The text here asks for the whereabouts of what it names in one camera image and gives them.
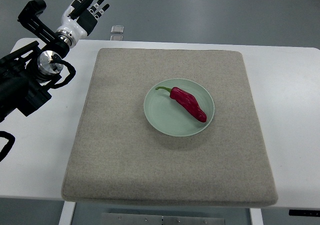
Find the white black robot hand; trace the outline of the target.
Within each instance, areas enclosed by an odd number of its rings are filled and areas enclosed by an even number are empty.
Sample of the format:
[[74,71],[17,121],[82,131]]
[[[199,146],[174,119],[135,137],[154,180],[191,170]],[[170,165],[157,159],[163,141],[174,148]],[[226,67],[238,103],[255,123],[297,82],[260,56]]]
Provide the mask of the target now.
[[61,17],[56,33],[68,39],[71,46],[89,36],[98,20],[110,7],[105,0],[73,0]]

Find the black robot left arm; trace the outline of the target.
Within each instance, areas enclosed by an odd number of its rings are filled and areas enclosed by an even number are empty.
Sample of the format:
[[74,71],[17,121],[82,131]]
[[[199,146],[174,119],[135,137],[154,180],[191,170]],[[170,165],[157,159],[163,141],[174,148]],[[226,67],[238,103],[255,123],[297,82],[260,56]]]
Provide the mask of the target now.
[[39,19],[47,5],[31,0],[18,16],[23,27],[41,39],[33,41],[0,60],[0,120],[15,109],[29,116],[51,99],[50,89],[67,85],[76,75],[75,68],[64,60],[71,42],[49,29]]

